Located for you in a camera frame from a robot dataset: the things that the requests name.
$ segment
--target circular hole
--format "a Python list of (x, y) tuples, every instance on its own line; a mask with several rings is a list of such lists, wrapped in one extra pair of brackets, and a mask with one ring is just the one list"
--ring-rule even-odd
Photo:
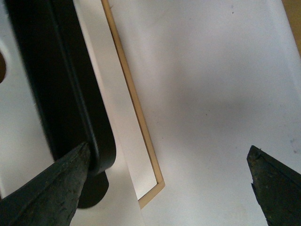
[(0, 52), (0, 83), (3, 82), (6, 73), (6, 64), (2, 53)]

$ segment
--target thin wooden strip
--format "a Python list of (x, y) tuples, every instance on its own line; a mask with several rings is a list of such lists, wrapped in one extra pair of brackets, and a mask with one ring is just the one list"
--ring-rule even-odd
[(117, 50), (117, 53), (119, 56), (121, 67), (122, 67), (122, 70), (123, 70), (123, 73), (124, 73), (124, 76), (126, 79), (127, 87), (128, 87), (128, 90), (129, 90), (129, 93), (130, 93), (130, 96), (131, 96), (131, 99), (132, 99), (132, 102), (134, 105), (135, 113), (136, 113), (136, 116), (137, 116), (137, 119), (138, 119), (138, 122), (140, 125), (140, 129), (141, 129), (141, 132), (143, 135), (146, 149), (147, 149), (149, 157), (150, 157), (151, 165), (153, 167), (156, 180), (158, 183), (160, 183), (161, 181), (163, 181), (162, 173), (161, 173), (161, 170), (160, 170), (160, 167), (158, 164), (158, 160), (157, 160), (157, 157), (156, 157), (156, 154), (155, 154), (152, 142), (151, 142), (149, 131), (146, 126), (145, 118), (144, 118), (144, 115), (143, 115), (143, 112), (142, 112), (142, 109), (140, 106), (139, 98), (138, 98), (138, 95), (137, 95), (137, 92), (135, 89), (132, 75), (131, 75), (130, 69), (128, 67), (128, 64), (127, 64), (126, 56), (125, 56), (125, 53), (122, 48), (122, 44), (121, 44), (121, 40), (118, 35), (116, 24), (113, 19), (110, 5), (108, 3), (108, 0), (102, 0), (102, 4), (103, 4), (103, 9), (105, 11), (105, 14), (106, 14), (106, 17), (107, 17), (107, 20), (109, 23), (109, 27), (110, 27), (110, 30), (111, 30), (111, 33), (113, 36), (113, 40), (114, 40), (115, 47), (116, 47), (116, 50)]
[(141, 199), (139, 199), (139, 205), (142, 209), (149, 203), (163, 188), (165, 187), (165, 182), (162, 180), (156, 186), (154, 186), (148, 193), (146, 193)]
[(301, 56), (301, 1), (282, 0), (299, 54)]

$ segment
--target white surface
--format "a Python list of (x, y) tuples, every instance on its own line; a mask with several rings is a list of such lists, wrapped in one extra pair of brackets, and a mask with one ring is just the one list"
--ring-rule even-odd
[(156, 178), (122, 72), (111, 32), (99, 0), (74, 0), (80, 25), (112, 128), (118, 132), (133, 185), (140, 199)]
[[(99, 17), (99, 26), (107, 31), (103, 17)], [(111, 52), (115, 48), (107, 45), (111, 40), (106, 33), (99, 40), (99, 45), (106, 45), (106, 54), (115, 57)], [(46, 140), (43, 135), (40, 120), (36, 112), (31, 91), (22, 67), (21, 59), (12, 35), (8, 16), (3, 3), (0, 2), (0, 51), (7, 61), (8, 72), (0, 84), (0, 191), (5, 197), (24, 185), (34, 176), (53, 163)], [(104, 81), (102, 86), (110, 85), (115, 80), (115, 74), (98, 73)], [(108, 116), (115, 121), (117, 114), (112, 113), (118, 103), (119, 95), (124, 89), (108, 87), (109, 95), (103, 95), (103, 100), (110, 106)], [(120, 111), (128, 108), (126, 104), (118, 105)], [(140, 207), (123, 155), (123, 130), (118, 124), (112, 126), (116, 141), (117, 157), (114, 165), (106, 170), (110, 186), (106, 196), (96, 206), (87, 210), (77, 210), (72, 219), (72, 226), (102, 225), (102, 226), (143, 226)]]
[(251, 145), (301, 173), (301, 61), (280, 0), (110, 0), (166, 187), (147, 226), (266, 226)]

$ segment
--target wooden frame edge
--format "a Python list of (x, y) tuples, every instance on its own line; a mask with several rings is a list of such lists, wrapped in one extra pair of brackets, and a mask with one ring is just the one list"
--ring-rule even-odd
[(162, 180), (161, 182), (157, 183), (148, 193), (146, 193), (141, 199), (139, 199), (139, 205), (142, 209), (149, 203), (163, 188), (165, 187), (165, 182)]
[(147, 203), (149, 203), (165, 186), (165, 182), (161, 173), (161, 169), (159, 167), (159, 163), (155, 154), (155, 150), (154, 147), (152, 145), (151, 142), (151, 137), (150, 137), (150, 133), (147, 129), (146, 126), (146, 122), (145, 122), (145, 118), (141, 109), (141, 105), (139, 102), (139, 98), (135, 89), (135, 85), (132, 79), (132, 74), (130, 72), (130, 69), (128, 67), (127, 64), (127, 59), (126, 59), (126, 55), (124, 53), (124, 50), (122, 48), (122, 44), (121, 44), (121, 40), (120, 37), (118, 35), (118, 31), (116, 28), (116, 24), (112, 15), (112, 11), (109, 5), (108, 0), (101, 0), (102, 5), (103, 5), (103, 9), (105, 12), (105, 16), (107, 18), (108, 24), (109, 24), (109, 28), (113, 37), (113, 41), (115, 44), (115, 48), (119, 57), (119, 61), (121, 64), (121, 68), (123, 71), (123, 74), (125, 76), (126, 79), (126, 83), (127, 83), (127, 88), (128, 91), (130, 93), (131, 99), (132, 99), (132, 103), (134, 106), (134, 110), (138, 119), (138, 123), (140, 126), (140, 130), (144, 139), (144, 143), (150, 158), (150, 162), (155, 174), (155, 178), (157, 181), (157, 184), (147, 193), (145, 194), (141, 199), (139, 199), (139, 205), (140, 208), (142, 209)]
[(301, 3), (294, 0), (282, 0), (282, 4), (301, 57)]

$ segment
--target gray textured tool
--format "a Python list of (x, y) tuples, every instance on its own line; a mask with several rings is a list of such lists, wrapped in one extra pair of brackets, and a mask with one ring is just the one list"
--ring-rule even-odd
[(301, 175), (252, 146), (253, 190), (269, 226), (301, 225)]
[(68, 226), (87, 178), (90, 150), (83, 143), (0, 201), (1, 226)]

